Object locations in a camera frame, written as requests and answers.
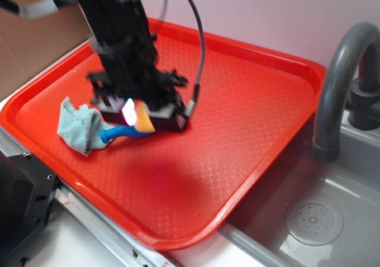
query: pink light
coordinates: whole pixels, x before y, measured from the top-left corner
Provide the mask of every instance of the pink light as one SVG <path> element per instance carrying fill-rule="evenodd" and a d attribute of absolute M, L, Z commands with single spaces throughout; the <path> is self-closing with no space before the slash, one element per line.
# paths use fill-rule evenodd
<path fill-rule="evenodd" d="M 121 112 L 123 113 L 124 119 L 129 126 L 136 125 L 137 114 L 135 112 L 135 103 L 131 98 L 129 98 L 123 108 L 121 108 Z"/>

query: white wall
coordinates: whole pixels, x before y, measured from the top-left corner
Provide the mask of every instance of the white wall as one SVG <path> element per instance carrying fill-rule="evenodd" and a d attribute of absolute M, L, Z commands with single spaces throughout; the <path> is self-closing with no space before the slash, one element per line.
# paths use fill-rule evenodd
<path fill-rule="evenodd" d="M 159 17 L 163 0 L 143 0 Z M 328 66 L 343 35 L 354 24 L 380 27 L 380 0 L 194 0 L 205 31 Z M 186 0 L 169 0 L 166 21 L 196 27 Z"/>

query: blue toy handle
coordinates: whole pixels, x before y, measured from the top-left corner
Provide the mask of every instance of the blue toy handle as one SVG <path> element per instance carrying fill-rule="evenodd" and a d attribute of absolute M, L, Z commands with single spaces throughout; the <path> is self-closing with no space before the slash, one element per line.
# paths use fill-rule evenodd
<path fill-rule="evenodd" d="M 130 138 L 139 138 L 141 136 L 149 135 L 150 133 L 138 132 L 134 126 L 115 126 L 112 129 L 104 130 L 99 132 L 99 136 L 103 143 L 107 144 L 112 139 L 118 138 L 119 136 L 128 136 Z"/>

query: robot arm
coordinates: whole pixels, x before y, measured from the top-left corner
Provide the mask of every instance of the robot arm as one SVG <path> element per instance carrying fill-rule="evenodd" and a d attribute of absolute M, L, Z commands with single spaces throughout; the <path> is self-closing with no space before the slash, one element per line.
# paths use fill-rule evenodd
<path fill-rule="evenodd" d="M 199 84 L 186 108 L 175 87 L 186 86 L 187 79 L 176 71 L 162 72 L 155 66 L 156 36 L 149 32 L 141 0 L 42 0 L 26 7 L 0 0 L 0 7 L 36 18 L 75 1 L 94 34 L 91 47 L 104 67 L 104 71 L 87 76 L 94 88 L 92 103 L 98 105 L 104 119 L 125 124 L 123 106 L 129 99 L 140 100 L 155 130 L 182 131 L 194 108 Z"/>

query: sink drain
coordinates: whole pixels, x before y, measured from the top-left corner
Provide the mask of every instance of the sink drain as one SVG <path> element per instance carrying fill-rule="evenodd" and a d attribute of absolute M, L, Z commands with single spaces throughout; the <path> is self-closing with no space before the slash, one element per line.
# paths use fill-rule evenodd
<path fill-rule="evenodd" d="M 313 246 L 332 242 L 343 229 L 338 207 L 322 197 L 295 202 L 286 211 L 285 223 L 295 239 Z"/>

